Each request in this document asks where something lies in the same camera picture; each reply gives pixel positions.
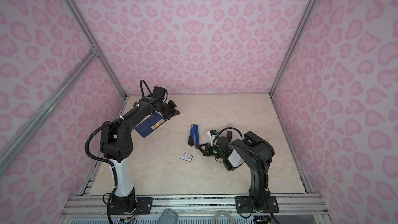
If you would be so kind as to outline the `red white staple box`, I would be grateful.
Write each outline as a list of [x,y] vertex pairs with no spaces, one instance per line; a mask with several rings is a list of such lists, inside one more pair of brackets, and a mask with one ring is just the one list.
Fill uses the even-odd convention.
[[193,159],[193,155],[183,151],[180,153],[179,159],[187,161],[187,162],[191,162]]

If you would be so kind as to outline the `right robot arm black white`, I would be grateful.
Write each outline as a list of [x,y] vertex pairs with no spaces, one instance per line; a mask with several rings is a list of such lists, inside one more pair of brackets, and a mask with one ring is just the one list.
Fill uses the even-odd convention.
[[246,213],[279,213],[276,197],[271,195],[269,167],[275,155],[270,143],[249,131],[227,127],[221,131],[208,131],[209,143],[200,143],[199,135],[191,131],[188,145],[198,149],[204,157],[221,159],[227,171],[234,171],[245,164],[250,168],[248,196],[235,198],[236,211]]

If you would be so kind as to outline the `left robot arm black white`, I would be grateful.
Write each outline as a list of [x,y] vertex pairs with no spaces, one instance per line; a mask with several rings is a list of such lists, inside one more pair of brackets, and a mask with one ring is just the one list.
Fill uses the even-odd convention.
[[110,163],[114,176],[111,199],[123,206],[136,204],[135,189],[130,179],[129,164],[124,162],[133,151],[131,132],[146,117],[159,113],[166,120],[180,114],[174,101],[165,102],[153,96],[141,98],[134,107],[116,121],[105,122],[101,131],[100,151]]

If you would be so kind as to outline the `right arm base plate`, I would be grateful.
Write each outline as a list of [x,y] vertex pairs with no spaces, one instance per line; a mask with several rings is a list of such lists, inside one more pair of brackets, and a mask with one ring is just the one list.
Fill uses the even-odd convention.
[[267,200],[257,201],[250,196],[237,196],[235,199],[236,211],[239,214],[279,213],[279,206],[275,196],[268,196]]

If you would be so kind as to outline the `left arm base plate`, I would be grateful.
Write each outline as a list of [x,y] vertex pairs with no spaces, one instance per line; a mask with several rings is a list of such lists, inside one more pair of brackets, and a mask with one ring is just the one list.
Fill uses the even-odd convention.
[[110,215],[149,215],[152,208],[153,198],[121,198],[112,197],[108,208]]

